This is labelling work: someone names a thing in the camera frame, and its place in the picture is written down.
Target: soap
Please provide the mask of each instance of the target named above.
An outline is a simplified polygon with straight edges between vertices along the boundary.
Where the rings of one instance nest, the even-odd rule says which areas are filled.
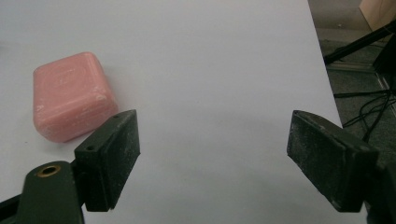
[[[82,52],[34,71],[34,125],[52,142],[88,133],[118,113],[96,56]]]

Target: gray carpet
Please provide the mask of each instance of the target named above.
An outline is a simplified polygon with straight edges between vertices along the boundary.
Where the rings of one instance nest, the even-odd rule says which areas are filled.
[[[334,52],[336,49],[345,46],[347,43],[322,40],[320,47],[323,55]],[[333,93],[361,92],[361,91],[381,91],[381,85],[377,74],[371,64],[383,48],[383,44],[377,43],[348,55],[334,65],[328,66],[327,72],[332,86]],[[341,121],[346,123],[359,115],[361,107],[377,96],[364,96],[335,99]],[[376,101],[363,112],[369,111],[373,106],[380,105],[384,101]],[[377,113],[367,118],[369,126],[372,125]],[[366,128],[362,121],[345,127],[345,130],[362,139],[366,133]],[[381,156],[378,165],[383,166],[390,161],[396,161],[396,117],[391,106],[384,112],[382,119],[373,130],[369,144],[380,150]]]

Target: pink soap bar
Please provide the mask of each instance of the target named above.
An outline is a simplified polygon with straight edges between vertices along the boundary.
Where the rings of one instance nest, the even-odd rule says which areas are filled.
[[[65,142],[92,131],[118,112],[102,66],[90,52],[34,71],[34,123],[41,135]]]

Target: white surface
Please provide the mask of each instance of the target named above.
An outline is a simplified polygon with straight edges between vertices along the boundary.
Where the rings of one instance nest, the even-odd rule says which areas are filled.
[[[291,112],[339,123],[306,0],[1,1],[0,200],[71,161],[32,122],[32,73],[96,54],[137,109],[142,155],[114,211],[87,223],[364,223],[288,158]]]

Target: white table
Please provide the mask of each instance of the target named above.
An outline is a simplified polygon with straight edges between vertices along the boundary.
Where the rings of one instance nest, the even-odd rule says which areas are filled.
[[[293,109],[340,122],[306,0],[1,1],[1,201],[87,137],[51,143],[32,122],[33,71],[87,50],[137,109],[142,154],[86,223],[365,222],[286,153]]]

